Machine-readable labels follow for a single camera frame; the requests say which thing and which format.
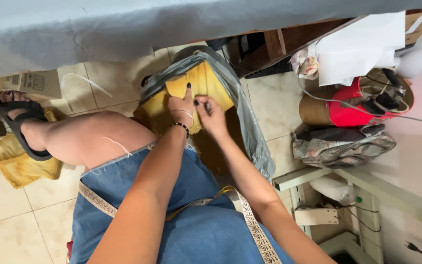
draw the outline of leg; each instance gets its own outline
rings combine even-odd
[[[30,100],[24,93],[1,93],[2,102]],[[24,112],[13,110],[12,119]],[[156,141],[150,130],[128,117],[111,111],[81,115],[63,121],[27,120],[21,132],[33,150],[48,150],[55,158],[94,168]]]

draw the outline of black sandal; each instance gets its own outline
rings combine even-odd
[[[24,109],[25,113],[18,115],[12,120],[8,113],[15,109]],[[35,101],[8,101],[1,102],[0,100],[0,114],[3,116],[4,120],[8,123],[8,126],[11,128],[12,133],[14,133],[19,143],[24,148],[25,152],[36,161],[45,161],[52,158],[52,155],[48,153],[47,150],[44,151],[35,151],[31,149],[25,140],[24,135],[21,133],[21,124],[25,120],[37,119],[41,121],[48,122],[44,115],[42,106]]]

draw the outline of bracelet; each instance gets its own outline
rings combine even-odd
[[[175,111],[181,111],[181,112],[184,112],[185,114],[189,115],[191,117],[191,120],[193,121],[193,124],[191,126],[193,127],[195,125],[195,119],[193,118],[193,116],[190,113],[188,113],[185,110],[173,110],[172,112],[175,112]]]
[[[187,131],[187,138],[189,138],[190,137],[190,131],[188,130],[188,128],[187,128],[187,126],[186,125],[184,125],[184,124],[182,124],[182,123],[173,123],[172,125],[170,125],[170,126],[173,126],[173,125],[180,125],[180,126],[182,126],[186,131]]]

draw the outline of measuring tape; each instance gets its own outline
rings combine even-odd
[[[175,210],[174,212],[170,213],[166,217],[166,222],[172,220],[174,216],[176,216],[180,211],[182,211],[188,206],[207,205],[208,203],[218,198],[223,193],[226,193],[229,191],[235,191],[237,195],[239,196],[239,201],[242,205],[242,212],[243,212],[243,217],[245,219],[245,223],[247,223],[250,233],[252,234],[253,240],[255,241],[255,244],[258,247],[258,250],[260,251],[260,254],[262,255],[262,259],[265,262],[265,264],[282,264],[281,260],[279,260],[278,254],[276,254],[276,252],[273,249],[273,246],[271,245],[270,241],[266,237],[265,232],[263,232],[261,226],[255,219],[252,209],[250,208],[249,202],[232,186],[226,186],[222,188],[219,191],[219,193],[215,195],[213,198],[199,199]],[[79,181],[79,193],[84,198],[86,198],[86,200],[89,201],[93,206],[97,207],[97,209],[108,214],[112,218],[115,216],[115,214],[118,211],[118,209],[116,209],[111,204],[109,204],[104,199],[102,199],[100,196],[98,196],[95,192],[93,192],[91,189],[85,186],[84,183],[82,183],[81,181]]]

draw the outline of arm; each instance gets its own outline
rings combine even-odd
[[[176,122],[190,126],[190,116],[173,111],[193,112],[190,89],[187,89],[185,99],[171,97],[168,107]],[[148,153],[89,264],[156,263],[167,205],[179,175],[186,135],[183,127],[174,125]]]
[[[197,110],[202,125],[220,146],[237,188],[280,247],[297,264],[335,264],[335,261],[300,229],[273,187],[230,137],[222,109],[212,98],[199,97],[197,100],[200,101]],[[211,104],[209,112],[205,110],[205,103]]]

